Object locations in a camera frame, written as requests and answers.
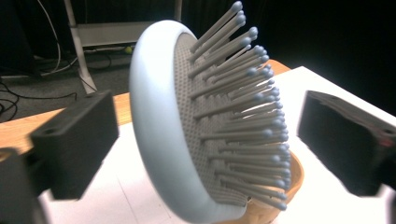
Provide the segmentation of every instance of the floor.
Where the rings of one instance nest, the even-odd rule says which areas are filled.
[[[111,90],[114,95],[127,92],[131,57],[131,53],[123,49],[86,53],[87,65],[97,90]],[[37,67],[42,70],[50,70],[55,65],[56,60],[37,61]],[[1,81],[0,105],[9,110],[0,110],[0,122],[65,108],[75,101],[75,95],[77,99],[86,95],[78,76],[77,63],[42,78],[8,76],[2,77]]]

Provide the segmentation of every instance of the white surface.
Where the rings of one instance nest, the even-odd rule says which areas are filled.
[[[308,89],[347,98],[391,124],[396,124],[395,118],[303,67],[277,76],[276,85],[281,90],[290,130],[290,149],[301,161],[305,179],[288,210],[274,223],[388,223],[391,189],[383,188],[380,197],[372,198],[348,193],[295,134]],[[54,224],[185,223],[167,208],[150,184],[131,124],[120,126],[120,138],[80,201],[52,202],[47,192],[41,199]]]

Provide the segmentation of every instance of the dark wall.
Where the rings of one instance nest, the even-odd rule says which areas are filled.
[[[186,2],[183,22],[198,36],[233,3]],[[396,8],[391,1],[242,2],[246,29],[259,28],[256,44],[265,46],[271,58],[290,68],[303,65],[396,116]]]

